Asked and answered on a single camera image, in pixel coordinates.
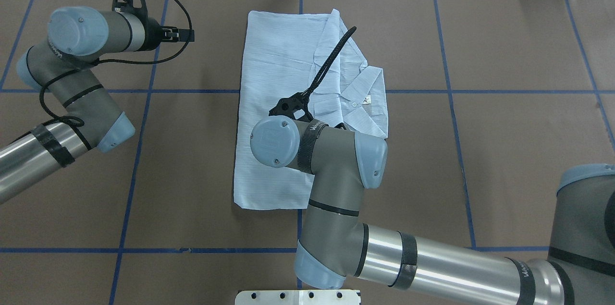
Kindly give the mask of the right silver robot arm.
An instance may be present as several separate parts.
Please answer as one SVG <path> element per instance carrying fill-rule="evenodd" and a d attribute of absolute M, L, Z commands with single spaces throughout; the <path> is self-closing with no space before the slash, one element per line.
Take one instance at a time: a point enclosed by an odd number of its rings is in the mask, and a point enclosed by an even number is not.
<path fill-rule="evenodd" d="M 339 289 L 349 276 L 468 305 L 612 305 L 614 166 L 563 173 L 545 259 L 528 262 L 362 223 L 365 189 L 381 184 L 384 139 L 283 115 L 259 121 L 255 158 L 313 174 L 294 270 L 312 287 Z"/>

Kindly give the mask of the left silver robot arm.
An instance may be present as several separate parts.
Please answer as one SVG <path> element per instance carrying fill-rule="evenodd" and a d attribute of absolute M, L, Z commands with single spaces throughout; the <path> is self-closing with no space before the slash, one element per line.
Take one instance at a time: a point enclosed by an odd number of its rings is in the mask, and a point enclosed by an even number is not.
<path fill-rule="evenodd" d="M 92 73 L 106 53 L 147 49 L 148 18 L 86 6 L 55 10 L 48 37 L 17 64 L 38 90 L 50 120 L 1 150 L 1 202 L 75 162 L 88 150 L 105 153 L 132 138 L 135 127 Z"/>

